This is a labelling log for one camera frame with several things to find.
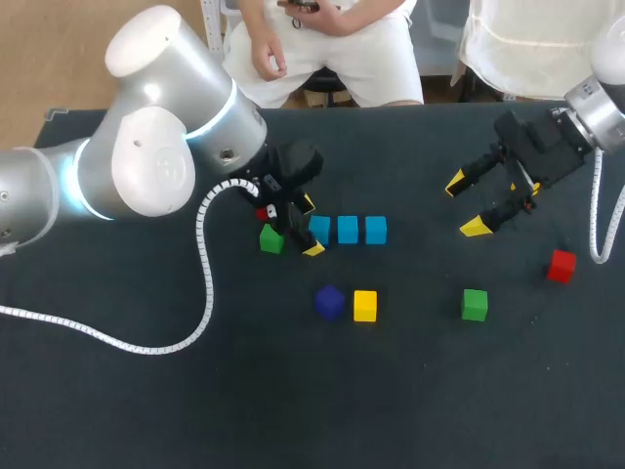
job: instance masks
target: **table surface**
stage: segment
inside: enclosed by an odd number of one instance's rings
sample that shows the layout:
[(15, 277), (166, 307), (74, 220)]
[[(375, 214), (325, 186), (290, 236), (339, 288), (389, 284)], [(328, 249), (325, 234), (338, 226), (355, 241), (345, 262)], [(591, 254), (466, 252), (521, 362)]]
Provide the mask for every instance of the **table surface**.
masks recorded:
[[(503, 169), (455, 200), (443, 190), (488, 149), (495, 117), (547, 106), (264, 112), (274, 142), (323, 150), (318, 213), (386, 215), (389, 244), (261, 253), (253, 210), (227, 193), (207, 222), (216, 307), (188, 349), (133, 356), (0, 318), (0, 467), (624, 467), (625, 245), (606, 265), (589, 258), (592, 164), (491, 237), (458, 227), (506, 193)], [(102, 116), (57, 115), (37, 146), (87, 137)], [(604, 165), (603, 227), (624, 161)], [(209, 187), (200, 175), (197, 197)], [(137, 344), (179, 341), (204, 304), (197, 203), (55, 228), (2, 259), (0, 304)], [(578, 254), (571, 285), (544, 279), (556, 248)], [(313, 294), (325, 283), (377, 290), (377, 323), (323, 320)], [(486, 322), (460, 320), (464, 288), (488, 291)]]

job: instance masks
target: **wooden floor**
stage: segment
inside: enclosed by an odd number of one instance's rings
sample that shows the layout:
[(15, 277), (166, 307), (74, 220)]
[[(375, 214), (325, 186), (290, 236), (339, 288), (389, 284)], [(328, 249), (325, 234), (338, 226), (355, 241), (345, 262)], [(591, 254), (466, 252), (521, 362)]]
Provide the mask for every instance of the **wooden floor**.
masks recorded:
[(205, 38), (198, 0), (1, 0), (0, 149), (32, 145), (50, 107), (107, 107), (104, 52), (117, 29), (157, 4)]

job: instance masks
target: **red cube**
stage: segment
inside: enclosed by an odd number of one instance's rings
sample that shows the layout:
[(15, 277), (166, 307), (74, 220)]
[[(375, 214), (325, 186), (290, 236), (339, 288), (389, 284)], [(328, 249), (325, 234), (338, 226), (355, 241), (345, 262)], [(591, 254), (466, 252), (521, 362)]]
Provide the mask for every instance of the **red cube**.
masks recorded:
[(258, 208), (256, 210), (256, 218), (258, 218), (261, 222), (266, 222), (270, 218), (267, 213), (267, 208)]
[(547, 273), (547, 278), (560, 283), (569, 283), (575, 272), (575, 264), (577, 256), (572, 252), (554, 251), (554, 257), (551, 259), (551, 266)]

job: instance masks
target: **white cable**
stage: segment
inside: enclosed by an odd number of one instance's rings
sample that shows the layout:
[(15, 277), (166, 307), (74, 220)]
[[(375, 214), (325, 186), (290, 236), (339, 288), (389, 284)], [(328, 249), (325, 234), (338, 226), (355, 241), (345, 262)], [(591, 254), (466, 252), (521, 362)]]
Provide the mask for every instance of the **white cable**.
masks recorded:
[(200, 260), (202, 262), (202, 271), (204, 272), (204, 281), (206, 284), (206, 305), (204, 307), (204, 316), (202, 316), (202, 320), (200, 321), (195, 331), (185, 340), (178, 342), (177, 344), (170, 345), (168, 347), (142, 347), (139, 345), (133, 345), (127, 342), (123, 342), (119, 339), (115, 339), (110, 335), (106, 335), (103, 332), (94, 329), (93, 327), (82, 324), (80, 322), (76, 322), (75, 320), (66, 320), (64, 318), (58, 318), (56, 316), (42, 315), (40, 313), (33, 313), (31, 311), (21, 310), (18, 308), (9, 308), (7, 306), (0, 306), (0, 314), (14, 316), (16, 318), (25, 318), (28, 320), (41, 320), (43, 322), (51, 322), (52, 324), (69, 327), (78, 330), (79, 332), (91, 335), (98, 340), (102, 340), (108, 345), (112, 345), (113, 347), (133, 354), (166, 355), (173, 354), (174, 352), (178, 352), (185, 347), (188, 347), (197, 340), (202, 332), (204, 332), (204, 329), (206, 328), (206, 325), (211, 318), (211, 314), (213, 313), (213, 277), (211, 274), (211, 268), (208, 264), (208, 254), (206, 252), (206, 243), (204, 239), (204, 220), (206, 218), (206, 211), (208, 209), (208, 206), (212, 203), (213, 199), (220, 192), (223, 192), (224, 190), (230, 188), (244, 188), (254, 197), (258, 197), (258, 188), (249, 181), (245, 181), (243, 179), (230, 179), (228, 181), (223, 181), (222, 183), (215, 186), (212, 190), (210, 190), (206, 194), (206, 197), (204, 197), (204, 200), (202, 201), (202, 204), (197, 211), (197, 217), (195, 218), (195, 238), (197, 240), (197, 249), (199, 251)]
[(614, 244), (616, 232), (618, 231), (618, 224), (621, 221), (623, 209), (625, 209), (625, 186), (623, 186), (612, 212), (612, 218), (609, 221), (607, 233), (605, 234), (604, 250), (600, 255), (597, 251), (597, 212), (599, 210), (599, 187), (602, 180), (603, 158), (604, 151), (599, 148), (595, 149), (595, 175), (593, 177), (593, 191), (590, 198), (590, 255), (597, 264), (603, 264), (609, 258), (609, 253), (612, 250), (612, 244)]

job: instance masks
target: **yellow cube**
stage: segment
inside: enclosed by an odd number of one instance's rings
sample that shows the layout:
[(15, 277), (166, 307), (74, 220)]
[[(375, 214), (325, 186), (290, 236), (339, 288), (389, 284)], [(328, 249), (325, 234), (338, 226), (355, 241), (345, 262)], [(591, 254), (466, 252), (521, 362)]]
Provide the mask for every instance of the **yellow cube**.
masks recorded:
[(378, 292), (356, 290), (354, 292), (354, 320), (375, 322), (378, 314)]

